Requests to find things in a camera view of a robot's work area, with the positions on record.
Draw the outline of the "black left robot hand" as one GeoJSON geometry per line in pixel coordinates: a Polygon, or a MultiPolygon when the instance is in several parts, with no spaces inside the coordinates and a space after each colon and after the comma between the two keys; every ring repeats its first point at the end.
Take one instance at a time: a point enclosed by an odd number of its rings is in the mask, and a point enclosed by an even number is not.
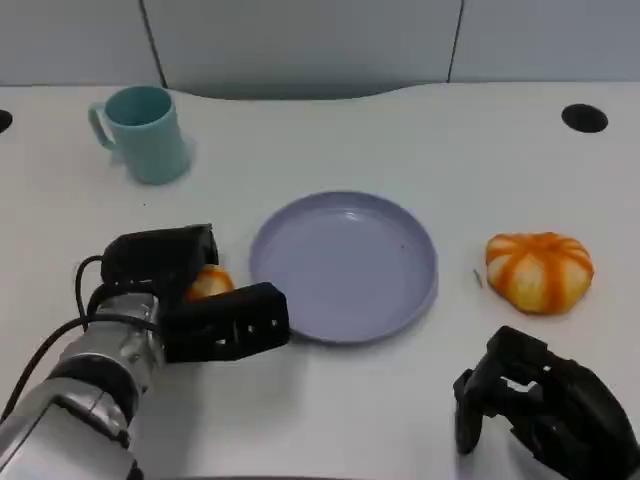
{"type": "Polygon", "coordinates": [[[181,299],[207,265],[219,263],[212,227],[196,224],[119,236],[104,250],[101,279],[109,287],[181,299]]]}

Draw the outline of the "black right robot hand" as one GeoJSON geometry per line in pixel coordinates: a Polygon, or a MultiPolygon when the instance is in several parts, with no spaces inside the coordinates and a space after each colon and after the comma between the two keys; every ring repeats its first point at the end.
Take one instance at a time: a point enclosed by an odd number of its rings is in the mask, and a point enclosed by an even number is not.
{"type": "Polygon", "coordinates": [[[454,382],[459,454],[477,446],[486,417],[502,416],[540,463],[567,479],[629,479],[639,443],[608,387],[588,368],[509,326],[454,382]]]}

